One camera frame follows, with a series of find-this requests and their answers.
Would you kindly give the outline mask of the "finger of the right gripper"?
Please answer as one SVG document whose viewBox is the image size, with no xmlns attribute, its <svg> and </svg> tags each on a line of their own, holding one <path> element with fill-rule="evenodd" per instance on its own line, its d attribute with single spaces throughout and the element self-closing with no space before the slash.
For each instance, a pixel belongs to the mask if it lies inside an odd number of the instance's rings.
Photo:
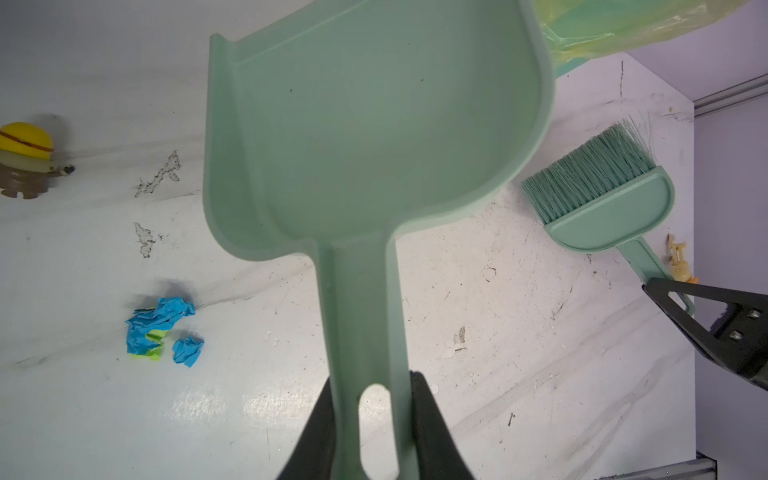
<svg viewBox="0 0 768 480">
<path fill-rule="evenodd" d="M 707 360 L 767 389 L 767 296 L 761 293 L 653 278 L 645 294 Z M 674 300 L 718 303 L 722 312 L 700 322 Z"/>
</svg>

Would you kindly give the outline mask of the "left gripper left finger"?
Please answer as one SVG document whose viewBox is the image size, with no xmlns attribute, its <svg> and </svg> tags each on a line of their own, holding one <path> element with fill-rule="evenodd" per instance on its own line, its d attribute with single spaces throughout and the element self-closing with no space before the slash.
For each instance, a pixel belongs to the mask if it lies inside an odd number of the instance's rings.
<svg viewBox="0 0 768 480">
<path fill-rule="evenodd" d="M 327 380 L 278 480 L 328 480 L 336 447 L 331 383 Z"/>
</svg>

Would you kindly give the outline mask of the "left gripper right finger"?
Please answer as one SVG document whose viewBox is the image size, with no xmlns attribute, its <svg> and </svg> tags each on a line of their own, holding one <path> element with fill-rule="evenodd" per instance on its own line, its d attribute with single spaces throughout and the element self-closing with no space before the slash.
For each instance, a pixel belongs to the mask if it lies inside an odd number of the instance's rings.
<svg viewBox="0 0 768 480">
<path fill-rule="evenodd" d="M 438 408 L 428 382 L 411 371 L 412 436 L 421 480 L 472 480 Z"/>
</svg>

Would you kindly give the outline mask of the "green hand brush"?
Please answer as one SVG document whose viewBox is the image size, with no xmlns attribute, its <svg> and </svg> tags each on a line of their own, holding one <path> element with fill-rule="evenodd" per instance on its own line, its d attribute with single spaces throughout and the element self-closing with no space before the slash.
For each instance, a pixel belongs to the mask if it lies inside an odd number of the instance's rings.
<svg viewBox="0 0 768 480">
<path fill-rule="evenodd" d="M 643 235 L 670 214 L 675 187 L 633 122 L 611 125 L 521 187 L 558 245 L 585 254 L 616 248 L 643 282 L 673 278 Z"/>
</svg>

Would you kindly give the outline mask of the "green plastic dustpan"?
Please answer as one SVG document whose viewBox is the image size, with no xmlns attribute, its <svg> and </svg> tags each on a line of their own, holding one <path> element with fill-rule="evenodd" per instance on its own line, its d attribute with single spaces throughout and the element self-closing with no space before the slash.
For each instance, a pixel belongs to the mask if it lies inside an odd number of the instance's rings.
<svg viewBox="0 0 768 480">
<path fill-rule="evenodd" d="M 314 1 L 210 39 L 203 205 L 231 255 L 316 269 L 336 425 L 330 479 L 362 479 L 359 403 L 390 395 L 398 473 L 420 479 L 395 241 L 468 216 L 551 118 L 527 1 Z"/>
</svg>

